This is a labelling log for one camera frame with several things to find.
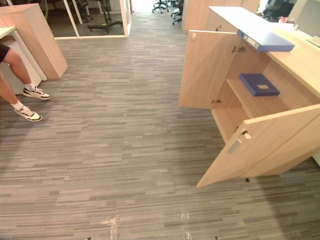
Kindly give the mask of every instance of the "cabinet hinge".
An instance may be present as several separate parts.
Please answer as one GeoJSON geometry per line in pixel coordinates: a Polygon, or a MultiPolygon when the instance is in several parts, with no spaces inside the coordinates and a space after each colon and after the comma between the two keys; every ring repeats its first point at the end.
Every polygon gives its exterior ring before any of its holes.
{"type": "Polygon", "coordinates": [[[246,51],[246,48],[244,46],[241,46],[241,47],[234,46],[231,53],[235,53],[235,52],[241,53],[245,51],[246,51]]]}
{"type": "Polygon", "coordinates": [[[215,28],[215,31],[216,32],[219,32],[219,29],[221,28],[221,25],[219,25],[219,26],[217,26],[216,28],[215,28]]]}

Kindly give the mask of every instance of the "white countertop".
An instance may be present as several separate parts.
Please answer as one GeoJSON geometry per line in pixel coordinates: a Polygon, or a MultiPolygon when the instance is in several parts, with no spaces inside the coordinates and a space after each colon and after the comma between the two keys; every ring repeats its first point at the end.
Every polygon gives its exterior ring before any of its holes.
{"type": "Polygon", "coordinates": [[[7,26],[7,27],[0,27],[0,39],[7,36],[12,31],[16,30],[15,26],[7,26]]]}

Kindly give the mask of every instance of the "reception desk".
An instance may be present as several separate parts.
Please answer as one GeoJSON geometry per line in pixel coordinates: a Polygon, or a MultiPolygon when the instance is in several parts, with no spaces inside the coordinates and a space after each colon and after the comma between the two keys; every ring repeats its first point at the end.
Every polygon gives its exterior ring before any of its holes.
{"type": "Polygon", "coordinates": [[[209,14],[211,29],[188,32],[178,104],[211,111],[225,146],[197,186],[280,175],[320,148],[320,49],[241,7],[210,7],[209,14]],[[295,47],[258,52],[236,33],[248,26],[295,47]],[[280,95],[252,96],[240,74],[263,74],[280,95]]]}

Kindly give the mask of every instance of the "person's leg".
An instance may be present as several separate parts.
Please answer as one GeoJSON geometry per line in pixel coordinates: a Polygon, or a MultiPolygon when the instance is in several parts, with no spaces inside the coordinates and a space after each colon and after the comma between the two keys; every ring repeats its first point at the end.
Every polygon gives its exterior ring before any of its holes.
{"type": "Polygon", "coordinates": [[[19,102],[18,98],[16,97],[14,91],[12,90],[11,86],[9,85],[8,81],[3,76],[2,72],[0,72],[0,96],[4,98],[8,103],[11,105],[17,104],[19,102]]]}
{"type": "Polygon", "coordinates": [[[18,53],[10,48],[5,55],[3,62],[9,64],[14,75],[16,75],[17,78],[24,83],[24,89],[22,93],[24,96],[42,100],[48,100],[51,98],[48,94],[44,93],[42,89],[37,88],[31,82],[26,66],[18,53]]]}
{"type": "Polygon", "coordinates": [[[34,111],[31,111],[27,106],[23,105],[16,97],[14,91],[12,90],[10,84],[0,72],[0,97],[4,98],[11,106],[14,111],[23,116],[25,119],[31,122],[38,122],[42,117],[34,111]]]}
{"type": "Polygon", "coordinates": [[[14,50],[10,48],[10,50],[5,55],[3,62],[10,65],[10,68],[14,75],[16,75],[17,78],[20,79],[21,82],[23,82],[23,84],[30,85],[32,83],[24,62],[22,61],[19,54],[14,50]]]}

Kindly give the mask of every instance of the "cabinet shelf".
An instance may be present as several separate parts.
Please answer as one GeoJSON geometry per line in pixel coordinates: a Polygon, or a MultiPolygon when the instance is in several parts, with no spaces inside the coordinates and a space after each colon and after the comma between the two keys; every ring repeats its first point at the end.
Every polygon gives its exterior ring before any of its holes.
{"type": "Polygon", "coordinates": [[[227,78],[226,82],[242,104],[248,118],[257,118],[290,110],[279,96],[252,96],[238,78],[227,78]]]}
{"type": "Polygon", "coordinates": [[[248,119],[241,106],[215,107],[211,113],[225,143],[228,142],[242,121],[248,119]]]}

